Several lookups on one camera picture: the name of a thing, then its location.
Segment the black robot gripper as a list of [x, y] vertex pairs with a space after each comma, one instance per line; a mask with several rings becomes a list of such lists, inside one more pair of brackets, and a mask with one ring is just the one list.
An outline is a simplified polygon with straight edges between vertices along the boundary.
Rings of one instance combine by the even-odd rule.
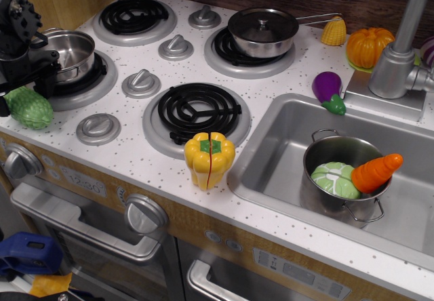
[[1, 93], [34, 82], [33, 90], [44, 98], [54, 95], [59, 53], [56, 50], [27, 51], [17, 58], [1, 58]]

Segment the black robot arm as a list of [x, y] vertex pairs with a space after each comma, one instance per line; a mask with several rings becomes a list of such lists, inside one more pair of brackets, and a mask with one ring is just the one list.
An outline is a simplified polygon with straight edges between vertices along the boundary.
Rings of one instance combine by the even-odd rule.
[[60, 55], [42, 49], [48, 39], [41, 27], [41, 16], [29, 0], [1, 0], [2, 94], [32, 82], [43, 97], [54, 94]]

